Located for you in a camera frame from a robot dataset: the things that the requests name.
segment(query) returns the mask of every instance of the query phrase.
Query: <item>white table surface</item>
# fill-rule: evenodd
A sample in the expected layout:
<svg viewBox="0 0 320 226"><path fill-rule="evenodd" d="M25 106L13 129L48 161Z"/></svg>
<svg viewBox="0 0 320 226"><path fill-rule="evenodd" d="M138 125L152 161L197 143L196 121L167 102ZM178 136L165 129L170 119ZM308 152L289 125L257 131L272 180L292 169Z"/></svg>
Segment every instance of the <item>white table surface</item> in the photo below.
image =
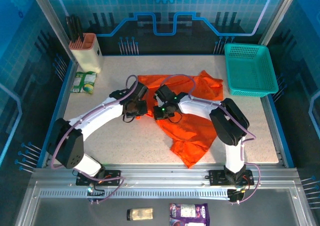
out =
<svg viewBox="0 0 320 226"><path fill-rule="evenodd" d="M250 123L257 139L246 143L245 160L253 163L277 163L278 157L260 98L230 96L224 56L107 56L97 75L93 94L71 93L64 119L69 120L101 104L111 92L125 88L129 75L187 74L206 70L213 78L223 79L223 95L235 101ZM103 164L183 164L170 151L172 140L153 118L143 116L131 123L115 118L96 130L84 142L84 151ZM224 163L223 143L216 138L199 163Z"/></svg>

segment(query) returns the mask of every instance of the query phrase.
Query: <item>teal plastic basket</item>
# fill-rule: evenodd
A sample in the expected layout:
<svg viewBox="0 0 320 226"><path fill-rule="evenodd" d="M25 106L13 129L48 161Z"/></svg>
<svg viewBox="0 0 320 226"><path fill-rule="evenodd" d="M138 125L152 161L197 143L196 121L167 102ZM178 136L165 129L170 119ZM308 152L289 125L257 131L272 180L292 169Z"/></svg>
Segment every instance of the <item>teal plastic basket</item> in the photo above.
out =
<svg viewBox="0 0 320 226"><path fill-rule="evenodd" d="M231 95L264 97L279 90L266 46L227 43L224 51Z"/></svg>

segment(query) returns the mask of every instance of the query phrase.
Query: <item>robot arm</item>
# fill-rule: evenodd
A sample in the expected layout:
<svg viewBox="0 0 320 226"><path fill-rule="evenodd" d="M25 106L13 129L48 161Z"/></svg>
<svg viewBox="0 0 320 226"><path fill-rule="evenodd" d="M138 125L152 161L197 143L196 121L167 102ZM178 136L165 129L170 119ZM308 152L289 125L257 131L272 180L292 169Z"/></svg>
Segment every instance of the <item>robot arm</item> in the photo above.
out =
<svg viewBox="0 0 320 226"><path fill-rule="evenodd" d="M165 84L155 92L155 98L158 102L158 106L154 107L155 120L173 117L175 112L197 115L211 120L218 138L225 145L225 177L232 185L242 180L243 173L246 170L244 156L242 155L242 141L246 133L231 119L227 118L225 111L232 115L245 129L249 127L249 122L232 99L211 101L189 96L185 92L176 95Z"/></svg>
<svg viewBox="0 0 320 226"><path fill-rule="evenodd" d="M69 133L68 137L62 143L56 159L67 169L75 169L83 172L91 177L101 178L104 173L104 167L94 158L88 156L84 152L84 141L97 129L106 124L112 119L123 116L127 118L134 118L142 116L147 113L147 102L142 100L148 88L142 83L138 82L137 87L133 93L124 100L121 100L130 89L117 90L112 92L109 97L100 105L90 110L90 115L81 121ZM51 155L54 154L59 141L63 135L74 126L79 120L87 115L85 113L79 117L70 119L69 121L59 118L53 125L51 135L49 137L47 151Z"/></svg>

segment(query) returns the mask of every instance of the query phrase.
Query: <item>orange cloth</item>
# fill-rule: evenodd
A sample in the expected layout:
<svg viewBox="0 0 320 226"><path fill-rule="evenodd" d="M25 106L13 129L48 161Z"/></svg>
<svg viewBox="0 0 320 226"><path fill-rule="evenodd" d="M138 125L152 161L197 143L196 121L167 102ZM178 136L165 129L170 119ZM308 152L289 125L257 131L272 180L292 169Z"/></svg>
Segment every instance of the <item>orange cloth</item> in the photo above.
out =
<svg viewBox="0 0 320 226"><path fill-rule="evenodd" d="M158 105L154 99L155 91L160 87L168 75L139 75L138 79L149 89L147 94L148 115L153 117L153 108ZM199 76L192 76L196 88L192 95L207 100L221 101L223 97L222 79L212 78L206 71ZM177 95L181 92L188 93L193 87L193 82L185 76L170 78L165 84ZM181 116L175 113L172 122L178 122ZM215 128L210 120L192 114L183 114L178 123L168 119L157 120L160 128L173 139L171 151L178 155L188 168L196 164L209 150L217 137Z"/></svg>

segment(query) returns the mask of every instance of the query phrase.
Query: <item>purple snack bag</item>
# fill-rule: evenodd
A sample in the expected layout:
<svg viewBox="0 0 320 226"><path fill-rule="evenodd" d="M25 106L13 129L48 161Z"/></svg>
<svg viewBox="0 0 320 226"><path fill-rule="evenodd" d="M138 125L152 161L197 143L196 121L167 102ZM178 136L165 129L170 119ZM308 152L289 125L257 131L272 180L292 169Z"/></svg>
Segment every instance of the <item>purple snack bag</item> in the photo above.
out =
<svg viewBox="0 0 320 226"><path fill-rule="evenodd" d="M208 204L170 203L170 226L210 226Z"/></svg>

